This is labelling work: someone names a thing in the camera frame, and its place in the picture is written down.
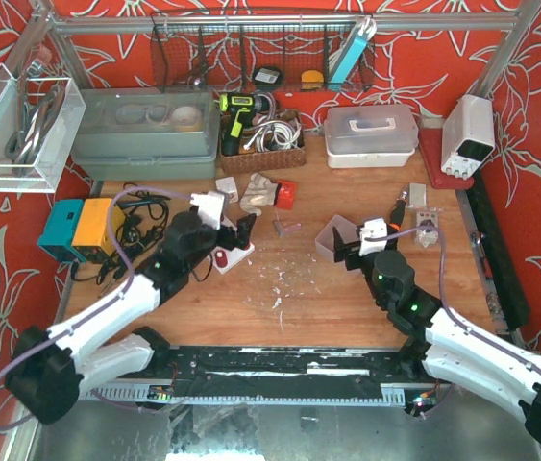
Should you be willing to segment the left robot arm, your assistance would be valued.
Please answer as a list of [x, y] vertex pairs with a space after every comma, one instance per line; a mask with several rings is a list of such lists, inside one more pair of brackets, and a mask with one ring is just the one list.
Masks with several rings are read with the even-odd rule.
[[12, 355], [6, 388], [41, 423], [62, 418], [86, 392], [142, 371], [169, 349], [151, 328], [110, 344], [114, 334], [179, 293], [213, 250], [246, 250], [257, 217], [214, 228], [195, 209], [176, 214], [157, 249], [118, 288], [48, 329], [27, 328]]

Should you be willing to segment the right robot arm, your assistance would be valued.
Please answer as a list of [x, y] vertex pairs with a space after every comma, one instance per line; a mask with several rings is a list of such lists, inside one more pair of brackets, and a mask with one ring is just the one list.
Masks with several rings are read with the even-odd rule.
[[415, 283], [406, 258], [388, 246], [398, 233], [333, 235], [334, 260], [364, 276], [376, 305], [406, 336], [400, 350], [410, 374], [424, 372], [488, 400], [522, 422], [541, 445], [541, 354], [478, 327]]

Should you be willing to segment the large red spring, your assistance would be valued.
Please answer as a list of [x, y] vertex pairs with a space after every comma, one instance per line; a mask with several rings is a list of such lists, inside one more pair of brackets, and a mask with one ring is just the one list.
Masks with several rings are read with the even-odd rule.
[[228, 266], [228, 255], [224, 250], [217, 249], [213, 256], [214, 265], [219, 272], [223, 272]]

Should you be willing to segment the white peg board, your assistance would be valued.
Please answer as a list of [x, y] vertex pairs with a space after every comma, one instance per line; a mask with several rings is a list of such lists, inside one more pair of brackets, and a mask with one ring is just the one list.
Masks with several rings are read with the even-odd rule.
[[[236, 228], [236, 222], [233, 223], [230, 219], [228, 218], [225, 218], [221, 224], [222, 225], [225, 225], [225, 226], [231, 226], [233, 228]], [[213, 249], [213, 251], [211, 252], [211, 259], [212, 259], [212, 265], [213, 267], [217, 270], [217, 268], [215, 267], [214, 265], [214, 261], [213, 261], [213, 256], [214, 256], [214, 253], [217, 249], [221, 249], [221, 250], [224, 250], [222, 248], [217, 248], [215, 246], [215, 248]], [[246, 249], [246, 250], [240, 250], [238, 248], [236, 249], [233, 249], [233, 250], [224, 250], [226, 252], [226, 254], [228, 255], [228, 266], [227, 268], [223, 271], [223, 272], [218, 272], [220, 274], [225, 274], [226, 272], [230, 271], [236, 264], [238, 264], [243, 258], [247, 257], [250, 253], [252, 253], [253, 251], [255, 250], [255, 245], [251, 242], [251, 238], [250, 238], [250, 245], [249, 247]]]

